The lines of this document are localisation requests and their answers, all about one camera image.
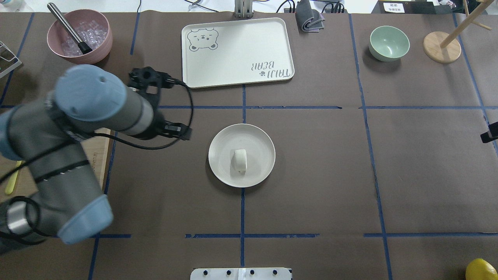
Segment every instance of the blue joint cap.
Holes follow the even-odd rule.
[[[14,149],[12,149],[10,141],[8,140],[10,118],[12,118],[12,115],[14,115],[14,112],[19,107],[20,106],[14,107],[0,115],[0,153],[10,160],[22,160],[22,158],[15,153]]]
[[[97,234],[113,221],[111,206],[105,194],[97,197],[74,215],[57,232],[65,244],[74,244]]]
[[[115,75],[94,65],[69,68],[55,85],[55,103],[68,116],[99,122],[114,116],[125,104],[126,86]]]

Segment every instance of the yellow handle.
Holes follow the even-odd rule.
[[[18,160],[15,164],[15,167],[19,167],[22,163],[22,160]],[[5,188],[5,194],[10,195],[15,188],[15,182],[17,181],[17,174],[19,173],[19,170],[16,171],[12,176],[10,176],[10,179],[7,182],[7,187]]]

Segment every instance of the pink bowl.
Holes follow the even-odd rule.
[[[96,10],[81,9],[71,11],[65,14],[64,17],[74,28],[76,28],[80,24],[80,22],[90,22],[92,20],[95,20],[104,28],[107,27],[107,36],[104,39],[102,45],[87,54],[79,56],[65,56],[61,44],[66,40],[68,33],[58,21],[55,21],[49,28],[47,33],[48,47],[55,54],[75,64],[95,64],[104,59],[109,54],[113,46],[113,34],[111,32],[109,21],[103,14],[97,12]]]

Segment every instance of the gray robot arm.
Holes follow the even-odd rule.
[[[161,79],[165,73],[144,69],[136,69],[132,76],[137,90],[96,66],[74,66],[59,78],[46,100],[0,115],[3,156],[29,160],[54,150],[29,165],[38,192],[0,204],[0,254],[55,235],[66,244],[76,243],[112,222],[107,196],[79,143],[94,130],[109,128],[139,139],[189,138],[190,124],[165,121],[157,110],[159,97],[149,100],[145,93],[147,85],[156,85],[150,79],[159,78],[159,84],[163,80],[170,87],[178,80]]]

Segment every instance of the lemon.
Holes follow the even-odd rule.
[[[498,280],[495,268],[483,259],[475,259],[465,270],[466,280]]]

